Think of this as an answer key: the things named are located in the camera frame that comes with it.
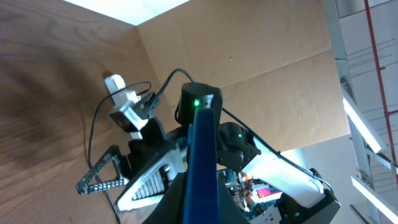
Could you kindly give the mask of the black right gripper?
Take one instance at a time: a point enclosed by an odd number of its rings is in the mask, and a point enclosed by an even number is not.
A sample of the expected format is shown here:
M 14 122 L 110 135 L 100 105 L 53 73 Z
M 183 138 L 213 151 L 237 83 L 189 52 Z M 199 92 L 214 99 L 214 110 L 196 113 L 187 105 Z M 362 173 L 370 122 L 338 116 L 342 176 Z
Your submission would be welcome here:
M 86 195 L 126 186 L 116 201 L 120 212 L 159 203 L 177 174 L 185 171 L 188 128 L 179 126 L 166 133 L 160 120 L 151 118 L 141 135 L 142 139 L 128 142 L 127 156 L 121 154 L 119 146 L 110 146 L 76 184 L 77 192 Z M 100 172 L 109 163 L 116 178 L 100 180 Z

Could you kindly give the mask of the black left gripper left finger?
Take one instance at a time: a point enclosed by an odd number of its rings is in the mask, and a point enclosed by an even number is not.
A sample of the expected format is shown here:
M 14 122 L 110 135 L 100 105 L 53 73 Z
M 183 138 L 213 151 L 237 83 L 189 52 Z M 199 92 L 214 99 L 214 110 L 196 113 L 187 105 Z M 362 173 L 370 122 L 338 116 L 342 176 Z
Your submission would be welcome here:
M 181 224 L 185 199 L 186 173 L 178 173 L 155 210 L 142 224 Z

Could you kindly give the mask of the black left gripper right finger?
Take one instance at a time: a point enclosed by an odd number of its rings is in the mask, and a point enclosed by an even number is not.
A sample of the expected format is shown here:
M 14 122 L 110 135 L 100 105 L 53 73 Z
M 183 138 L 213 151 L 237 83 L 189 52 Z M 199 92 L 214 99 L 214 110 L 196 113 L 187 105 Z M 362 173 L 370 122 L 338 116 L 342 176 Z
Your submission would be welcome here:
M 236 205 L 220 176 L 218 176 L 218 200 L 220 211 L 219 224 L 249 224 L 249 221 Z

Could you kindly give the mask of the blue smartphone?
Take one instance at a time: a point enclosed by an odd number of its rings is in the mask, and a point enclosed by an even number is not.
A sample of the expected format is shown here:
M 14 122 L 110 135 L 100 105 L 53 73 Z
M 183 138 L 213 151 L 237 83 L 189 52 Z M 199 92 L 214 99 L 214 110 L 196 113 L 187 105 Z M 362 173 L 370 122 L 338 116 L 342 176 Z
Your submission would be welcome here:
M 213 109 L 195 110 L 188 130 L 189 160 L 183 224 L 218 223 L 216 129 Z

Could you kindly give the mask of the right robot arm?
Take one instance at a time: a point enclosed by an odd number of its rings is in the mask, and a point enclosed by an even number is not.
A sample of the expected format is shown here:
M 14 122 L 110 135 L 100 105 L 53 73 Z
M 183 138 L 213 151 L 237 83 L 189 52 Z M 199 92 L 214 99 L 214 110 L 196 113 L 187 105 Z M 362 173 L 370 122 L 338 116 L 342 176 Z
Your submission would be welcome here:
M 117 207 L 130 211 L 156 204 L 147 223 L 246 223 L 217 165 L 234 175 L 253 174 L 282 192 L 254 223 L 330 223 L 340 203 L 315 169 L 306 170 L 273 150 L 238 119 L 220 121 L 219 88 L 185 83 L 178 128 L 166 133 L 155 116 L 160 95 L 123 88 L 111 94 L 110 117 L 125 132 L 139 133 L 122 155 L 112 145 L 77 183 L 79 194 L 122 187 Z

